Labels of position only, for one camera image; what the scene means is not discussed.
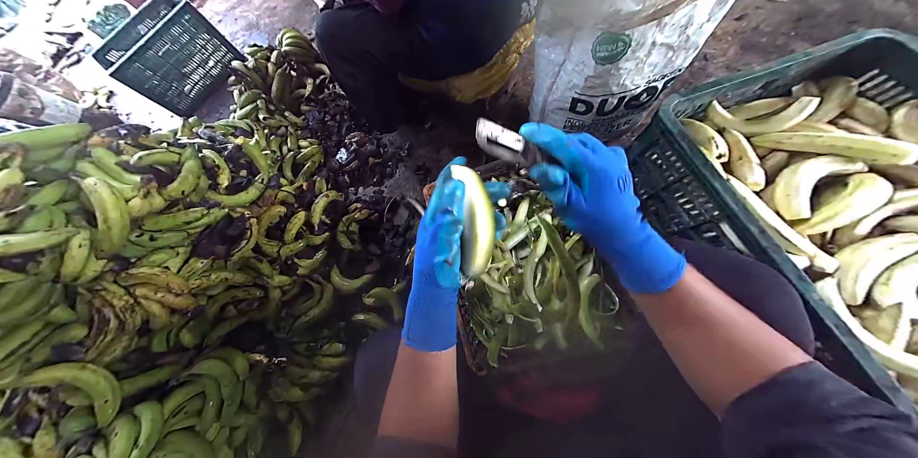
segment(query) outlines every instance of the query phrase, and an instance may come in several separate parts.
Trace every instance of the green plastic crate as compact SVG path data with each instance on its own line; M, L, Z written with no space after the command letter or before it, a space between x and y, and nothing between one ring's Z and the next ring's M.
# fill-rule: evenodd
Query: green plastic crate
M809 278L744 206L683 132L679 118L701 119L712 100L725 107L788 95L804 79L886 75L900 87L876 90L886 102L918 90L918 38L893 30L855 33L764 67L726 76L666 98L654 121L627 149L634 189L655 229L669 236L740 251L778 270L799 292L819 345L817 357L857 387L909 413L915 407L870 351L817 293Z
M93 53L109 76L188 117L245 59L188 0L147 0Z

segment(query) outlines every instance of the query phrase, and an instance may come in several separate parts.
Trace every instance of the gloved hand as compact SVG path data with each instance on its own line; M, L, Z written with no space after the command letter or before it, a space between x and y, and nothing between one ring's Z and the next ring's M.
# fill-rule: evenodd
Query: gloved hand
M453 164L465 164L465 159L453 159L440 172L415 241L414 274L402 338L407 346L425 352L450 349L456 344L465 185L453 179ZM510 185L504 182L488 182L485 188L492 201L506 198L511 192ZM507 220L495 213L498 234L506 225Z
M539 182L568 227L583 234L635 293L662 293L685 271L685 256L651 229L639 211L628 159L589 134L568 135L554 126L525 123L520 134L561 163L536 164Z

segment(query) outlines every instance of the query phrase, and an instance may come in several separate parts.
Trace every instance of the plantain peel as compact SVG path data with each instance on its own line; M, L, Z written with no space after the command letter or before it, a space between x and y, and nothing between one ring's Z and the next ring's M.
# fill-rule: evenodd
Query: plantain peel
M465 185L462 232L462 273L477 277L485 272L494 250L494 206L478 173L465 166L450 166L453 179Z

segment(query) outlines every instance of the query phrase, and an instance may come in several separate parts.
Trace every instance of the green label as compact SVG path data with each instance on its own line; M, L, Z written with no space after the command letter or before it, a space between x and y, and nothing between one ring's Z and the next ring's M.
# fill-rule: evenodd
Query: green label
M603 32L596 37L590 53L593 61L600 65L618 62L631 49L631 36L626 33Z

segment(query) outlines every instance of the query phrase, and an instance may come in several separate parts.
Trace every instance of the white bag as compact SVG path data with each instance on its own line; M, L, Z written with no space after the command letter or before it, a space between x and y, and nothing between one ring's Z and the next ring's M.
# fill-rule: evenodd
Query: white bag
M627 144L735 0L543 0L530 119Z

